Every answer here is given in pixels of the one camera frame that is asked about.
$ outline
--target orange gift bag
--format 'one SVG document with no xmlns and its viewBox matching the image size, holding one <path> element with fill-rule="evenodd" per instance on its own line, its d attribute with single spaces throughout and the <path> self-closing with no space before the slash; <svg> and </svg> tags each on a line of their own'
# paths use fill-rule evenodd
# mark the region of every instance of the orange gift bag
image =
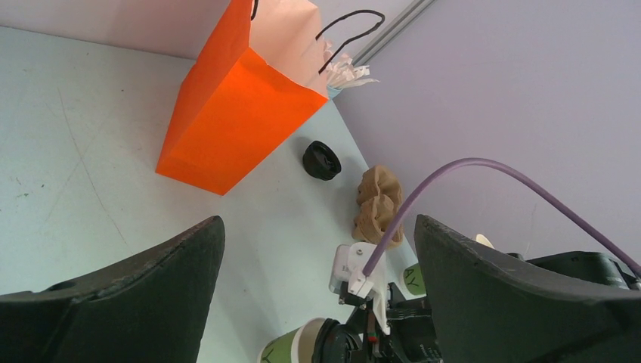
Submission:
<svg viewBox="0 0 641 363">
<path fill-rule="evenodd" d="M 327 102 L 324 30 L 307 0 L 231 0 L 182 82 L 156 172 L 227 193 Z"/>
</svg>

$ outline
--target gray wall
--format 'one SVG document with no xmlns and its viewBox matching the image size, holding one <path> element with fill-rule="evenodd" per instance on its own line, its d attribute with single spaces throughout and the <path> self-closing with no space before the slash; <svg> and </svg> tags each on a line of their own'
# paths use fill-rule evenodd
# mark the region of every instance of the gray wall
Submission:
<svg viewBox="0 0 641 363">
<path fill-rule="evenodd" d="M 381 83 L 337 99 L 369 164 L 406 195 L 440 165 L 521 170 L 641 259 L 641 2 L 439 0 L 370 62 Z M 460 169 L 427 213 L 527 257 L 601 250 L 511 178 Z"/>
</svg>

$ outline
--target table surface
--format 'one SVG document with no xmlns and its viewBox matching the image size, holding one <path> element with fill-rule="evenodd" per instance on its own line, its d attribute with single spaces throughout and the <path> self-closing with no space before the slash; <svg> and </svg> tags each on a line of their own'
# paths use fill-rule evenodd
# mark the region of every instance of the table surface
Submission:
<svg viewBox="0 0 641 363">
<path fill-rule="evenodd" d="M 0 294 L 39 291 L 220 215 L 226 247 L 199 361 L 255 361 L 269 340 L 351 312 L 329 292 L 367 169 L 333 103 L 224 197 L 157 175 L 193 61 L 0 27 Z M 343 171 L 307 175 L 313 140 Z M 388 253 L 390 281 L 415 263 Z"/>
</svg>

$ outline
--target black bag handle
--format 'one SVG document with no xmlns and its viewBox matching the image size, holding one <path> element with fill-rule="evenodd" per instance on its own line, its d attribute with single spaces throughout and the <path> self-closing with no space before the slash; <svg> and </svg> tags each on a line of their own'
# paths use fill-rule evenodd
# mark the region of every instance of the black bag handle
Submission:
<svg viewBox="0 0 641 363">
<path fill-rule="evenodd" d="M 254 18 L 256 17 L 256 12 L 258 11 L 258 9 L 259 9 L 259 0 L 254 0 L 254 8 L 252 10 L 252 17 L 250 18 L 251 20 L 254 20 Z"/>
<path fill-rule="evenodd" d="M 338 49 L 336 49 L 336 51 L 334 52 L 334 54 L 332 54 L 332 57 L 330 57 L 330 59 L 329 59 L 329 60 L 328 60 L 328 61 L 323 65 L 323 67 L 318 71 L 318 74 L 321 74 L 321 73 L 322 73 L 322 72 L 327 68 L 327 66 L 329 66 L 329 65 L 330 65 L 331 61 L 333 61 L 333 60 L 334 60 L 334 58 L 336 57 L 336 55 L 338 55 L 338 54 L 340 53 L 340 51 L 341 51 L 341 50 L 342 50 L 342 49 L 343 49 L 347 44 L 349 44 L 349 43 L 353 42 L 354 40 L 357 40 L 357 39 L 363 38 L 364 36 L 368 36 L 368 35 L 370 35 L 371 33 L 374 33 L 377 29 L 379 29 L 379 28 L 380 28 L 380 26 L 381 26 L 383 23 L 385 23 L 385 15 L 383 15 L 382 13 L 379 13 L 378 11 L 375 11 L 375 10 L 367 10 L 367 9 L 364 9 L 364 10 L 356 10 L 356 11 L 353 11 L 353 12 L 351 12 L 351 13 L 349 13 L 349 14 L 345 14 L 345 15 L 341 16 L 340 18 L 338 18 L 338 19 L 334 20 L 333 22 L 331 22 L 331 23 L 330 23 L 330 25 L 325 26 L 325 28 L 324 28 L 323 30 L 321 30 L 321 31 L 320 31 L 320 33 L 318 33 L 318 35 L 316 36 L 316 40 L 318 40 L 318 39 L 323 35 L 323 33 L 325 33 L 325 31 L 326 31 L 326 30 L 328 30 L 329 28 L 331 28 L 334 24 L 338 23 L 338 22 L 339 22 L 339 21 L 341 21 L 341 20 L 345 20 L 345 19 L 347 19 L 348 17 L 353 17 L 353 16 L 354 16 L 354 15 L 356 15 L 356 14 L 374 14 L 374 15 L 376 15 L 376 16 L 378 16 L 378 17 L 380 17 L 380 18 L 381 18 L 381 20 L 379 20 L 379 21 L 378 21 L 378 23 L 374 24 L 374 26 L 372 26 L 368 31 L 366 31 L 366 32 L 364 32 L 364 33 L 361 33 L 361 34 L 359 34 L 359 35 L 357 35 L 357 36 L 355 36 L 355 37 L 352 37 L 352 38 L 350 38 L 350 39 L 345 40 L 345 42 L 344 42 L 344 43 L 342 43 L 342 44 L 341 44 L 341 46 L 340 46 Z"/>
</svg>

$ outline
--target wall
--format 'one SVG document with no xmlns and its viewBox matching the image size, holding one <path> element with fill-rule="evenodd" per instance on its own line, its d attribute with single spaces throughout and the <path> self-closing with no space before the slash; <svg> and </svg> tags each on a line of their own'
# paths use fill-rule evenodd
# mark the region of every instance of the wall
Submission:
<svg viewBox="0 0 641 363">
<path fill-rule="evenodd" d="M 437 1 L 371 61 L 375 85 L 337 99 L 369 164 L 406 194 L 461 157 L 505 162 L 641 260 L 641 2 Z M 469 167 L 426 213 L 505 252 L 599 245 L 511 178 Z"/>
<path fill-rule="evenodd" d="M 325 23 L 360 8 L 381 11 L 392 20 L 411 3 L 410 0 L 313 2 L 320 8 Z M 0 26 L 195 58 L 227 4 L 228 0 L 0 0 Z M 340 23 L 327 35 L 338 45 L 375 22 L 361 15 Z M 348 51 L 356 54 L 371 39 L 354 42 Z"/>
</svg>

